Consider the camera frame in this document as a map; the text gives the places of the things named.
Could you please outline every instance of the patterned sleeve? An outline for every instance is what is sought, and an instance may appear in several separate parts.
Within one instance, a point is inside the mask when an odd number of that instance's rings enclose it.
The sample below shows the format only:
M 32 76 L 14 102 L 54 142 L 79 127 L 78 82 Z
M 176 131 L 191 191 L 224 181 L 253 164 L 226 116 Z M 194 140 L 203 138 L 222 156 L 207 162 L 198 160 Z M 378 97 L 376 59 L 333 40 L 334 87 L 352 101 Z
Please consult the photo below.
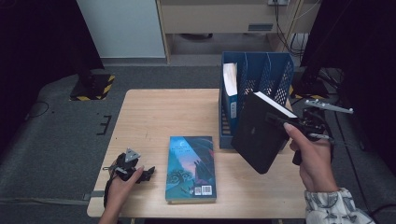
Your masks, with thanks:
M 306 223 L 374 224 L 374 221 L 355 207 L 347 189 L 330 193 L 306 191 Z

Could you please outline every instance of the black panel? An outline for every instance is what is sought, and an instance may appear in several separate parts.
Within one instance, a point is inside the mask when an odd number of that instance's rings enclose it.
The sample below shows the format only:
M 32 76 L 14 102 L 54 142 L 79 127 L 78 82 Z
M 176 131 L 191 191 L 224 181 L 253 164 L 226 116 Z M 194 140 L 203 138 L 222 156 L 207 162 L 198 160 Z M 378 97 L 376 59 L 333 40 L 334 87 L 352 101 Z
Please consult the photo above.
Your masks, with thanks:
M 341 93 L 355 110 L 367 149 L 396 174 L 396 2 L 323 0 L 307 42 L 302 81 L 321 67 L 342 68 Z
M 76 46 L 88 68 L 103 68 L 75 0 L 0 2 L 0 154 L 18 130 L 40 89 L 76 74 L 65 52 Z

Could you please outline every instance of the wall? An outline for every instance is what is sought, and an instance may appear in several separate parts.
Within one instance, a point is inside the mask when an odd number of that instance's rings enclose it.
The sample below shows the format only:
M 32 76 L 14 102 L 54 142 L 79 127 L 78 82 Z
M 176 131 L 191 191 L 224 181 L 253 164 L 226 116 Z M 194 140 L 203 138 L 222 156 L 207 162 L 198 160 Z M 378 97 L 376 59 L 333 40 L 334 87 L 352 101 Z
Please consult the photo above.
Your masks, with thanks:
M 165 58 L 155 0 L 78 0 L 101 58 Z

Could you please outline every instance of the hardcover book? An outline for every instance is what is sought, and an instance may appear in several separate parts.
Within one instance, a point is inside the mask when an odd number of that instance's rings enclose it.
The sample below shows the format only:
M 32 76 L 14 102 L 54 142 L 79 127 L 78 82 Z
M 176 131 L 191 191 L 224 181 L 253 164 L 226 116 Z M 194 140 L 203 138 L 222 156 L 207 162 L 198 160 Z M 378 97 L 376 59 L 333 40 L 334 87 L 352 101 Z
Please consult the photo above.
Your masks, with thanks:
M 211 136 L 171 136 L 165 200 L 213 203 L 217 198 Z
M 283 122 L 296 119 L 296 115 L 264 93 L 251 92 L 245 99 L 231 145 L 259 174 L 265 174 L 289 140 Z

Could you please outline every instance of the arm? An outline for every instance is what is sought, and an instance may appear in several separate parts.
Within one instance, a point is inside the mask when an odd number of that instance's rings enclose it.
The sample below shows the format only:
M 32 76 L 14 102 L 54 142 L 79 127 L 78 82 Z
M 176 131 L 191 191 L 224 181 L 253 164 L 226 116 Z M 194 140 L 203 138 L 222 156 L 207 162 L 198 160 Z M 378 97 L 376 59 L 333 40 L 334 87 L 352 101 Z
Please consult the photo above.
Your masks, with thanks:
M 144 167 L 139 167 L 127 181 L 121 180 L 118 176 L 113 179 L 108 190 L 107 205 L 99 223 L 117 223 L 122 206 L 125 204 L 134 183 L 143 174 Z
M 290 148 L 302 153 L 300 177 L 306 187 L 306 223 L 373 224 L 369 216 L 355 207 L 350 192 L 337 187 L 332 174 L 329 141 L 311 142 L 294 126 L 285 123 L 284 127 L 292 139 Z

